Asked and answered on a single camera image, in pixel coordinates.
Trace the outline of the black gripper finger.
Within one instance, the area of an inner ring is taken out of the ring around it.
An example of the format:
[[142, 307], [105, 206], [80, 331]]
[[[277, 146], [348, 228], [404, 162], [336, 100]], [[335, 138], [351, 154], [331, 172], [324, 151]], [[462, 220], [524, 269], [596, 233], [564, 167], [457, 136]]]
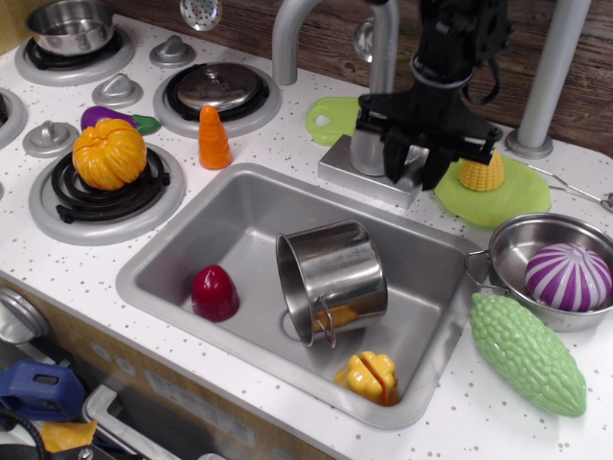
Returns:
[[415, 139], [401, 131], [388, 131], [383, 148], [384, 173], [397, 183], [402, 175], [409, 149], [415, 144]]
[[455, 146], [431, 148], [422, 169], [422, 189], [434, 190], [446, 174], [451, 162], [458, 159]]

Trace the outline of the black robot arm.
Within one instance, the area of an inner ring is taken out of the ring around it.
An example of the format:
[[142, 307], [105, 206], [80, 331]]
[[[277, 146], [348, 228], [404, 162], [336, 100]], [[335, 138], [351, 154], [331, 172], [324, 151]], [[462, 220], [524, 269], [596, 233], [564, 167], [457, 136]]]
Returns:
[[359, 98], [356, 126], [383, 144], [385, 175], [394, 183], [408, 171], [409, 153], [423, 151], [418, 174], [434, 189], [461, 158], [488, 164], [501, 130], [471, 112], [468, 85], [477, 68], [499, 75], [496, 53], [509, 45], [513, 25], [505, 1], [422, 1], [421, 38], [411, 58], [413, 86]]

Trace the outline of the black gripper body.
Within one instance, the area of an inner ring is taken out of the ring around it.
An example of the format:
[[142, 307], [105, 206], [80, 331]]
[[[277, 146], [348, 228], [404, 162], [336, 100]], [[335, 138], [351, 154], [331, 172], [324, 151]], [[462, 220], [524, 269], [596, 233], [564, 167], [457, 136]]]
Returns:
[[375, 134], [383, 143], [388, 131], [401, 131], [415, 139], [414, 145], [429, 150], [455, 146], [458, 159], [486, 164], [502, 131], [465, 104], [490, 102], [499, 86], [483, 99], [473, 100], [468, 90], [471, 78], [443, 82], [417, 75], [408, 90], [361, 96], [356, 128]]

